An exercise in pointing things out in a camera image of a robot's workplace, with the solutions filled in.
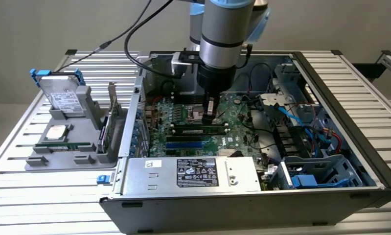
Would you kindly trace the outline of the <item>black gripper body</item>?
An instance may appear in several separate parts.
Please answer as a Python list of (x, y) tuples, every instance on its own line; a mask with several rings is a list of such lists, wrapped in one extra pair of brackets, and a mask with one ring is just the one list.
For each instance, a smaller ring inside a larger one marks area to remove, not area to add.
[(222, 91), (226, 91), (233, 84), (236, 66), (225, 69), (217, 69), (204, 64), (197, 66), (197, 85), (202, 88), (208, 97), (217, 97)]

